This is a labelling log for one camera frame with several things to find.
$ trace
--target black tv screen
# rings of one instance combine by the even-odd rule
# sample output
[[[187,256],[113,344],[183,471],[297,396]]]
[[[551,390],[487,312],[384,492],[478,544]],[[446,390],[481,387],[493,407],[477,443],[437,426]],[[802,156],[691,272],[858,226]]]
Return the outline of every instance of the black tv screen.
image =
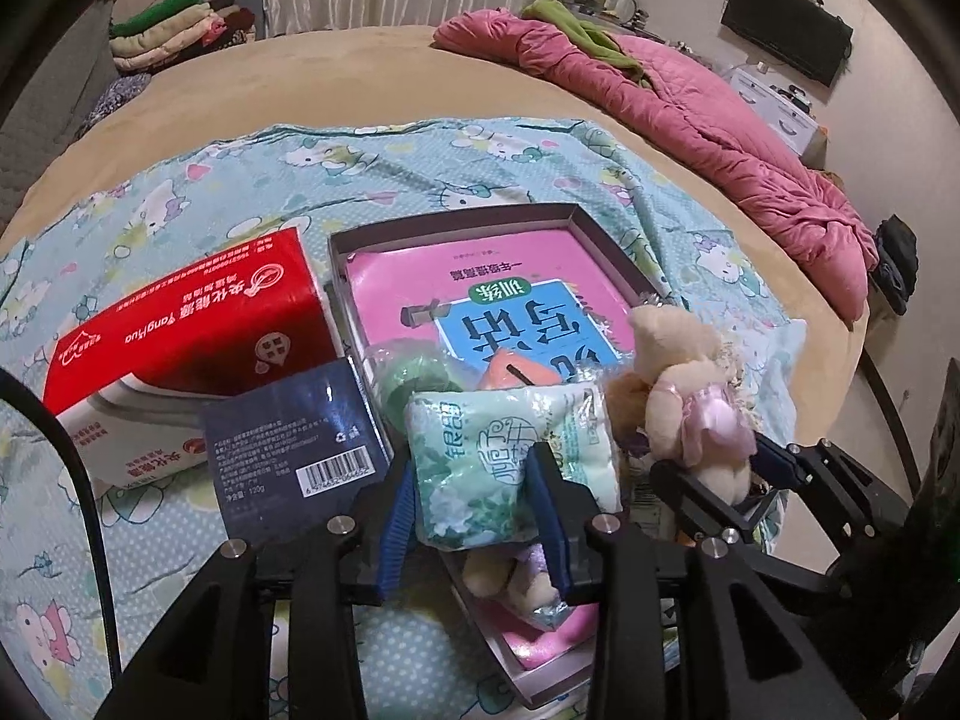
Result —
[[[853,29],[810,0],[728,0],[720,23],[826,86],[850,54]]]

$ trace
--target green tissue package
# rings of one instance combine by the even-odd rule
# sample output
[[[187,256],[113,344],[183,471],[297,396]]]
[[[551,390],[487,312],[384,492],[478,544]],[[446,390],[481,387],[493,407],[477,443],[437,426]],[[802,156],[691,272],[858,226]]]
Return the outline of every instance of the green tissue package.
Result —
[[[418,392],[406,408],[416,471],[416,535],[443,551],[536,537],[521,495],[527,452],[546,440],[563,478],[620,509],[616,449],[591,382],[475,392]]]

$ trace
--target white drawer cabinet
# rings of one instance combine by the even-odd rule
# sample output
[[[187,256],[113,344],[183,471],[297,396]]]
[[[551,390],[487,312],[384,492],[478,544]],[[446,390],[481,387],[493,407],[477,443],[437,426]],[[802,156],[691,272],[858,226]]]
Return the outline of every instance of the white drawer cabinet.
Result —
[[[741,100],[750,105],[755,114],[767,122],[768,127],[795,153],[803,155],[810,147],[819,127],[800,108],[741,68],[733,71],[730,85],[736,89]]]

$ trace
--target green cloth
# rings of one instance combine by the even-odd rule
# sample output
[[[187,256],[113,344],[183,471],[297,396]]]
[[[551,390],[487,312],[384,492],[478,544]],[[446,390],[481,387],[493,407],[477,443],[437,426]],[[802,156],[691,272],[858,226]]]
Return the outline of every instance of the green cloth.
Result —
[[[200,2],[201,0],[164,0],[158,2],[137,13],[133,18],[110,25],[110,37],[133,37],[133,35],[138,35],[151,26],[158,25],[162,20],[169,19],[181,10],[189,8],[191,5],[200,4]]]
[[[552,23],[570,43],[611,67],[624,71],[627,77],[647,89],[651,88],[643,74],[643,66],[634,57],[627,56],[610,35],[603,32],[599,25],[578,19],[558,0],[534,0],[520,13],[522,18]]]

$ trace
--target green label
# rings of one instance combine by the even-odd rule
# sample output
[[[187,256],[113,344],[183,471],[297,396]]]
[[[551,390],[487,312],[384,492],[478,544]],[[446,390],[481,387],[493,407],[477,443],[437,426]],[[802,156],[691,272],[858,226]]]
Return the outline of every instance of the green label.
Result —
[[[488,281],[484,284],[474,284],[467,294],[474,303],[487,306],[491,303],[497,303],[499,300],[522,298],[523,295],[529,295],[533,289],[530,282],[525,278],[512,276],[511,278],[498,278],[496,281]]]

